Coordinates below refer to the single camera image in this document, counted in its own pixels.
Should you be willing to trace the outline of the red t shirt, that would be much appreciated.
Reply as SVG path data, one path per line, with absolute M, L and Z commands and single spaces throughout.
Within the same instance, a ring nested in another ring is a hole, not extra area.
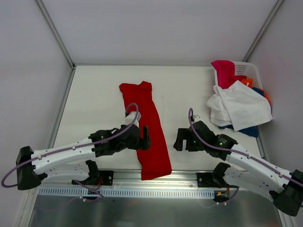
M 140 130 L 148 127 L 151 146 L 148 150 L 137 150 L 137 158 L 141 164 L 141 179 L 151 180 L 171 174 L 172 167 L 169 158 L 167 143 L 162 130 L 160 118 L 152 99 L 152 84 L 143 81 L 140 84 L 122 83 L 119 85 L 124 105 L 127 108 L 131 103 L 139 107 L 141 118 Z

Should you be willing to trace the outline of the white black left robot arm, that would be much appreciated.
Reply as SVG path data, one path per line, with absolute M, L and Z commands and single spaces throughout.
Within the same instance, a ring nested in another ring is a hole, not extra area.
M 110 156 L 124 149 L 148 150 L 151 146 L 149 128 L 140 129 L 135 124 L 121 128 L 99 130 L 87 138 L 57 150 L 32 150 L 30 146 L 20 149 L 16 159 L 17 188 L 29 190 L 38 187 L 51 167 L 69 162 Z

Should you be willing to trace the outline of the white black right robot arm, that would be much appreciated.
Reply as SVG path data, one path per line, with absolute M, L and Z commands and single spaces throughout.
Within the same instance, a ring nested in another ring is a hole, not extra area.
M 303 206 L 303 173 L 279 168 L 249 152 L 235 139 L 214 134 L 202 121 L 179 128 L 173 145 L 177 151 L 205 151 L 221 162 L 212 171 L 218 187 L 237 186 L 273 203 L 281 212 L 295 217 Z

